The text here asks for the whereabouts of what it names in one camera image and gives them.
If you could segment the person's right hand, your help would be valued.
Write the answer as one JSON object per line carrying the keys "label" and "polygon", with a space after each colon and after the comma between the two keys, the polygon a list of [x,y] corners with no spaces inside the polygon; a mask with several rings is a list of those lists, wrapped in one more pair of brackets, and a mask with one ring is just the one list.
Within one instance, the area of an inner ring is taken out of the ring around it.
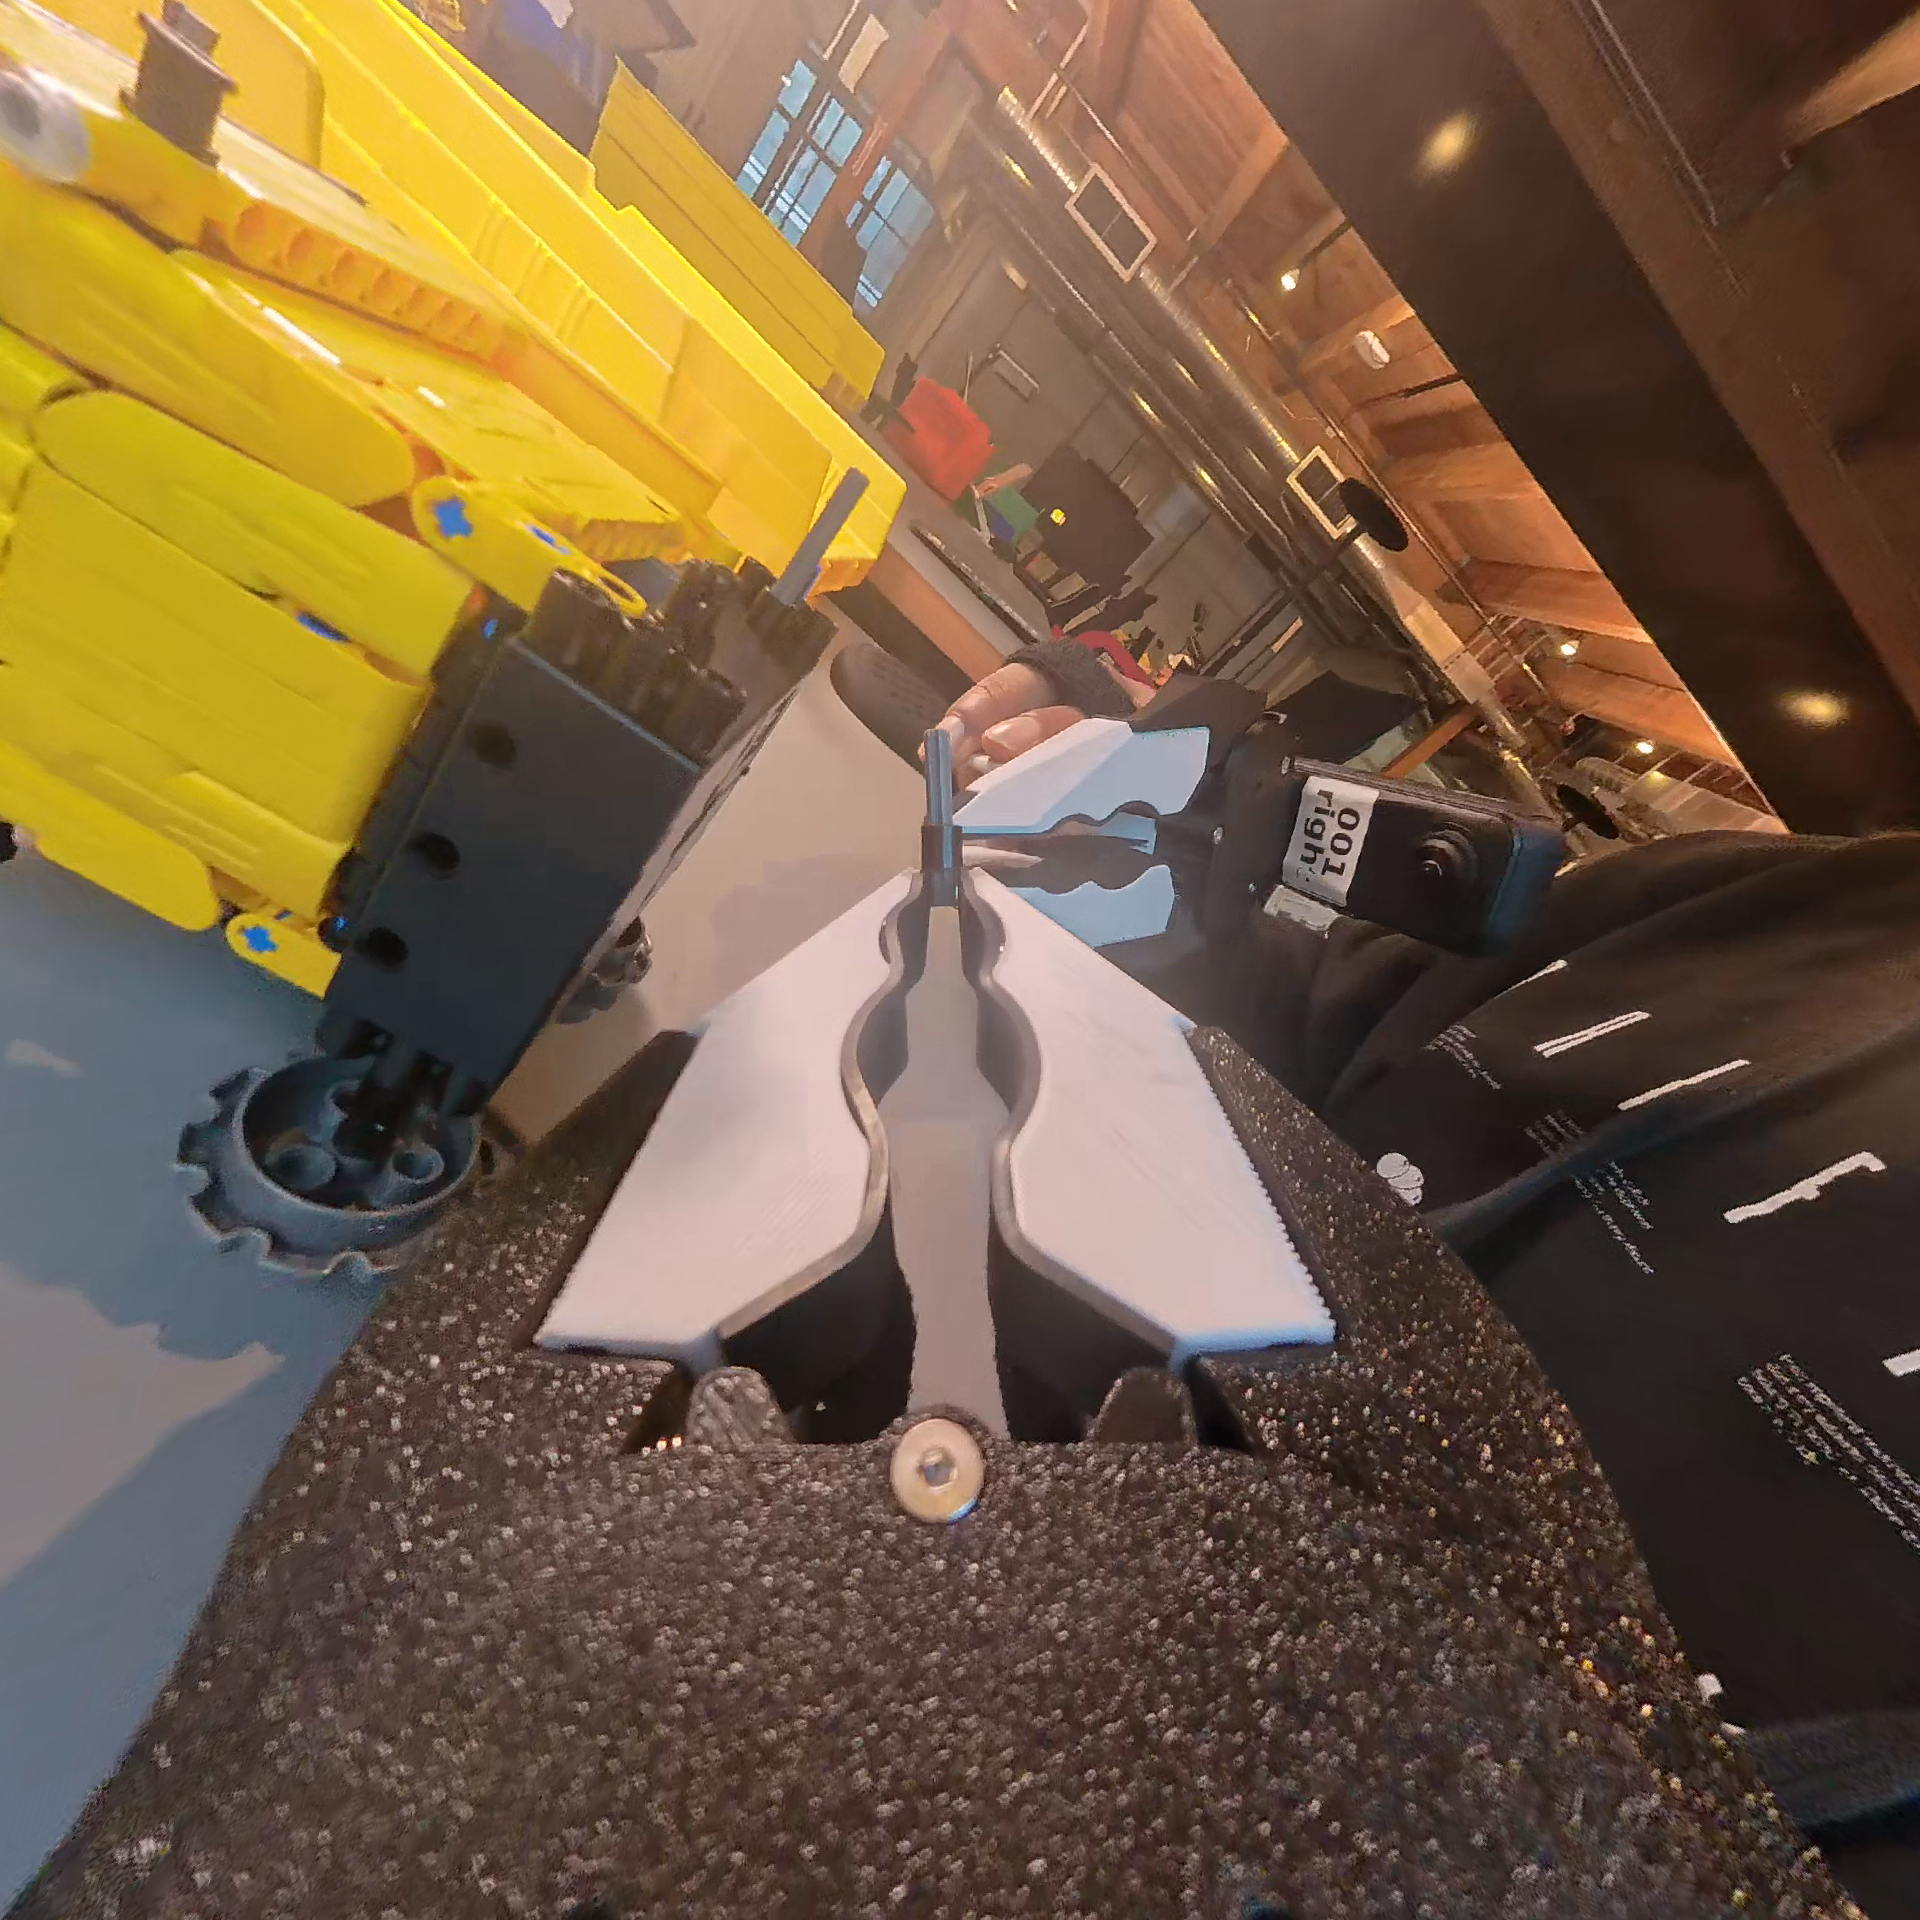
{"label": "person's right hand", "polygon": [[1157,685],[1117,636],[1055,636],[970,685],[938,729],[952,743],[956,783],[972,787],[1079,721],[1132,718],[1156,696]]}

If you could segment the person in black hoodie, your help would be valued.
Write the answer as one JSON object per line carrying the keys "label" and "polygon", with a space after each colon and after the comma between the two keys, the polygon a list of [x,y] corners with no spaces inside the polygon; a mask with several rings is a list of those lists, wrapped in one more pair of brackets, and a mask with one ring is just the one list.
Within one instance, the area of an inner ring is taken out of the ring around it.
{"label": "person in black hoodie", "polygon": [[1915,1822],[1915,833],[1677,836],[1508,957],[1296,964],[1290,1086],[1542,1361],[1770,1784]]}

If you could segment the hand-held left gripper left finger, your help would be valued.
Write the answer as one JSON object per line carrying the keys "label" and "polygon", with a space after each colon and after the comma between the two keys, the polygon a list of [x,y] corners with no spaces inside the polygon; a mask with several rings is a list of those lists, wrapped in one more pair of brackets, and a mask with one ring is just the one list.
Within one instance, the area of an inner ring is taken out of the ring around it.
{"label": "hand-held left gripper left finger", "polygon": [[902,991],[889,930],[915,887],[884,883],[714,1008],[538,1345],[721,1357],[867,1248],[889,1148],[857,1043]]}

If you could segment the long black toy beam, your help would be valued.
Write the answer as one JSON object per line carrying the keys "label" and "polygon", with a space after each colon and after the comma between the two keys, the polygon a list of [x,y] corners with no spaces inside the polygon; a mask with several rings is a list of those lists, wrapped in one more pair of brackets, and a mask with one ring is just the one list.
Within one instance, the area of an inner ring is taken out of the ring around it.
{"label": "long black toy beam", "polygon": [[926,909],[956,909],[966,872],[965,833],[956,825],[955,740],[935,725],[923,743],[926,825],[921,836],[921,900]]}

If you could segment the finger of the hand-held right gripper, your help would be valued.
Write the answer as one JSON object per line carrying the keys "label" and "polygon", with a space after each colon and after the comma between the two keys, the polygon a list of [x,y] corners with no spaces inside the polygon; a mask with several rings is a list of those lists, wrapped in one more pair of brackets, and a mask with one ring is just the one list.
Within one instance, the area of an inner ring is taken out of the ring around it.
{"label": "finger of the hand-held right gripper", "polygon": [[1067,824],[1109,829],[1186,813],[1207,777],[1211,729],[1147,729],[1085,718],[972,781],[955,824],[965,836],[1042,836]]}
{"label": "finger of the hand-held right gripper", "polygon": [[1045,917],[1090,949],[1164,939],[1178,921],[1178,860],[1118,836],[1051,836]]}

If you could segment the yellow plastic bin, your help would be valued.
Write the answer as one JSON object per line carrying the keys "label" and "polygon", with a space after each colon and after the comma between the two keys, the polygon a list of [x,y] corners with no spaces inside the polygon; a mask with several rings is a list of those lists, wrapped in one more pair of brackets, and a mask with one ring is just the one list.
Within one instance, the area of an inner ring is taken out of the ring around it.
{"label": "yellow plastic bin", "polygon": [[867,488],[829,540],[820,594],[866,582],[906,491],[853,423],[884,350],[849,301],[625,65],[588,162],[606,226],[684,311],[661,423],[721,478],[721,539],[777,569],[857,470]]}

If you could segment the black textured pad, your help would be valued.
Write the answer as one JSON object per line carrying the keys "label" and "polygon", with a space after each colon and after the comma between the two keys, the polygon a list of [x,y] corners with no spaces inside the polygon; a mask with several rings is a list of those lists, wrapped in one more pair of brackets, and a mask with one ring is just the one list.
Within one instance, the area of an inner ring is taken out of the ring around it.
{"label": "black textured pad", "polygon": [[915,773],[926,770],[926,735],[947,716],[956,692],[944,692],[875,641],[849,638],[829,665],[842,706]]}

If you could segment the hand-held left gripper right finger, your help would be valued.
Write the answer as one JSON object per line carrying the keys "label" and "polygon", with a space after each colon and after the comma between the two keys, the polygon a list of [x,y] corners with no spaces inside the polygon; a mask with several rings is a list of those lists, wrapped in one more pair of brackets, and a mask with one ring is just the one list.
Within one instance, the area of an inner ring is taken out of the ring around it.
{"label": "hand-held left gripper right finger", "polygon": [[1241,1357],[1335,1316],[1212,1092],[1194,1026],[998,879],[970,875],[1003,1357]]}

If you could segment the grey desk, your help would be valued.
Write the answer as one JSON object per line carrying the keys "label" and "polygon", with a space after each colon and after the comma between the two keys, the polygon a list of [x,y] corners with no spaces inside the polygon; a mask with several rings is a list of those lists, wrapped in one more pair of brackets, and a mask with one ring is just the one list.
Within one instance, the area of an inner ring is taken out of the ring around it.
{"label": "grey desk", "polygon": [[[918,851],[923,783],[829,685],[794,696],[646,909],[653,968],[550,1030],[495,1113],[551,1135]],[[29,1884],[170,1674],[286,1435],[372,1308],[215,1248],[181,1130],[313,1004],[34,851],[4,875],[4,1887]]]}

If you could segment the grey metal axle rod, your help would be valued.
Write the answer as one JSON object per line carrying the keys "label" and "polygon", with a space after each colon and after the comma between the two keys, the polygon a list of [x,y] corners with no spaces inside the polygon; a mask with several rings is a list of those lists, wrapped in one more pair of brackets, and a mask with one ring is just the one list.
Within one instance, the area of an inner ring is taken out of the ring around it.
{"label": "grey metal axle rod", "polygon": [[797,614],[812,594],[820,590],[823,572],[829,569],[829,550],[842,535],[853,513],[867,491],[867,474],[849,467],[831,491],[829,503],[819,513],[816,522],[803,535],[793,561],[773,580],[769,594],[769,608],[763,621],[778,628],[787,618]]}

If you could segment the yellow toy block robot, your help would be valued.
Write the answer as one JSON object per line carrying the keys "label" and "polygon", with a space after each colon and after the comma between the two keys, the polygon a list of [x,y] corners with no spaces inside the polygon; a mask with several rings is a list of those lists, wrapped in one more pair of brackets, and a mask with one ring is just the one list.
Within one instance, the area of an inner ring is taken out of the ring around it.
{"label": "yellow toy block robot", "polygon": [[661,423],[619,55],[541,6],[5,6],[5,855],[319,1000],[179,1165],[400,1269],[825,653]]}

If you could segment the red container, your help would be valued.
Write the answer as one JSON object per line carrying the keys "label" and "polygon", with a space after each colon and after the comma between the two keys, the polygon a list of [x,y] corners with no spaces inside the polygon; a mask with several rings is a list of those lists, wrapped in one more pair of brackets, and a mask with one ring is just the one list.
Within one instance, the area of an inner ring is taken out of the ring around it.
{"label": "red container", "polygon": [[960,503],[992,457],[992,433],[961,393],[918,377],[885,427],[910,470],[947,504]]}

